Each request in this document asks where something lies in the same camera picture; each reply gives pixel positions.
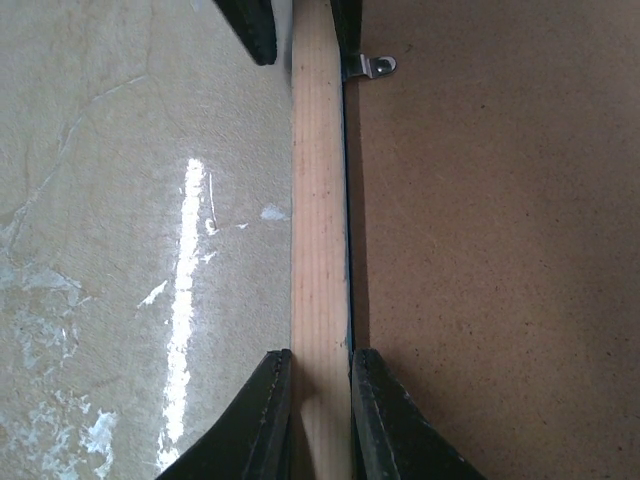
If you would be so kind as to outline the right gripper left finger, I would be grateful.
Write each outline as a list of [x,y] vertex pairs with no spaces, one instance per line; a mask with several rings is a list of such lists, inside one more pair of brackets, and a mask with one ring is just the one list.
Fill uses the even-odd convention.
[[288,479],[292,353],[269,351],[216,423],[161,479]]

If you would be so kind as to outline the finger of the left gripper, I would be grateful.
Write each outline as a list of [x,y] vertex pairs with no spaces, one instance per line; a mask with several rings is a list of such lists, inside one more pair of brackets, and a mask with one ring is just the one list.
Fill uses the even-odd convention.
[[246,51],[258,66],[277,60],[277,34],[270,0],[214,0]]
[[362,0],[330,1],[336,38],[340,50],[341,75],[346,81],[356,76],[361,53]]

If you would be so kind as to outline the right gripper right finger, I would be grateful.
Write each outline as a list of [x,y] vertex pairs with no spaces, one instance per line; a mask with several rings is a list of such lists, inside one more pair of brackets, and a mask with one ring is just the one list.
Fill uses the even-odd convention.
[[482,479],[426,420],[381,354],[352,362],[352,408],[368,479]]

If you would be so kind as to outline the brown cardboard backing board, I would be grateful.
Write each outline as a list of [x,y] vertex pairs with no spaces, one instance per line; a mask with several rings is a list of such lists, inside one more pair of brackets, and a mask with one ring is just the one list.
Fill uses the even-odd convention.
[[368,1],[354,305],[491,479],[639,475],[639,5]]

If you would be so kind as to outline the wooden teal picture frame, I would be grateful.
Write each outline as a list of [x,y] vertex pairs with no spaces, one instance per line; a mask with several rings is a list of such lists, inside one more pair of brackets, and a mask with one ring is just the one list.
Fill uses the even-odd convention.
[[341,59],[331,5],[296,1],[292,32],[292,473],[353,475]]

